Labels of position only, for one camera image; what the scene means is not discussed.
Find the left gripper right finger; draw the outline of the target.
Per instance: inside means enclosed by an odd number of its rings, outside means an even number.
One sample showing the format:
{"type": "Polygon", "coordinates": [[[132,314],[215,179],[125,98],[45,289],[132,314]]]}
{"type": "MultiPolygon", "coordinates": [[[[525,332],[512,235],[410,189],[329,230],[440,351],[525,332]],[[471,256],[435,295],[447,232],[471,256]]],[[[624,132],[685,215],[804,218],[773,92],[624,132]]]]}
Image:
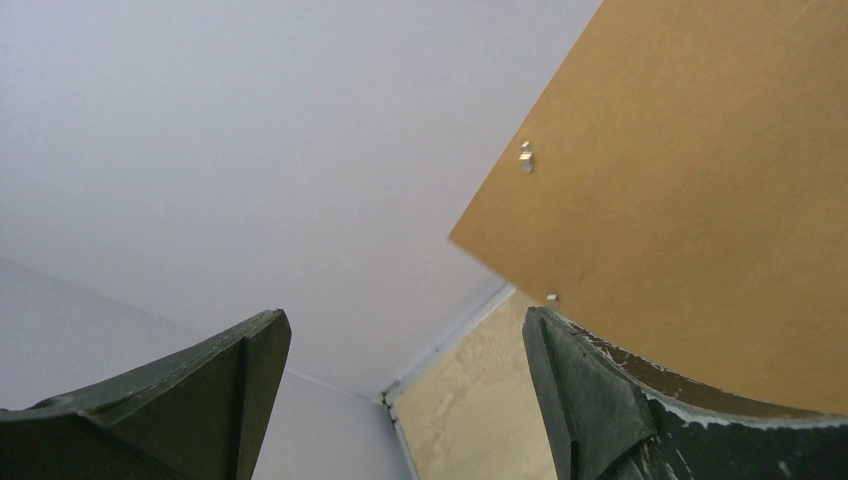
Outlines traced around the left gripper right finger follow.
{"type": "Polygon", "coordinates": [[[738,396],[547,307],[522,336],[561,479],[843,479],[847,419],[738,396]]]}

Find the brown cardboard backing board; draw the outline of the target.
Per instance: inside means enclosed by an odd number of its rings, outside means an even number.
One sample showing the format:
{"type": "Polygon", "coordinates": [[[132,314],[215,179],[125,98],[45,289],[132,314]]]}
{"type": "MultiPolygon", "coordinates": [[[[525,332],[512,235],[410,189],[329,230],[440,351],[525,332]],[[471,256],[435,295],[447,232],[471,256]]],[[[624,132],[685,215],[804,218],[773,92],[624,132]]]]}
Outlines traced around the brown cardboard backing board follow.
{"type": "Polygon", "coordinates": [[[847,5],[605,1],[450,233],[684,376],[847,410],[847,5]]]}

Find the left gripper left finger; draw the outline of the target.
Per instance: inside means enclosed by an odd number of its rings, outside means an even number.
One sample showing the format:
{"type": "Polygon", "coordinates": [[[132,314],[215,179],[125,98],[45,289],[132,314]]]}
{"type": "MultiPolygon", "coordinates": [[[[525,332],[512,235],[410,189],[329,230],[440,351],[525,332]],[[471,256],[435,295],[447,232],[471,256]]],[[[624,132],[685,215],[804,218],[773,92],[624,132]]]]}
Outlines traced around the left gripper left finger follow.
{"type": "Polygon", "coordinates": [[[291,343],[261,312],[118,376],[1,413],[5,479],[249,479],[291,343]]]}

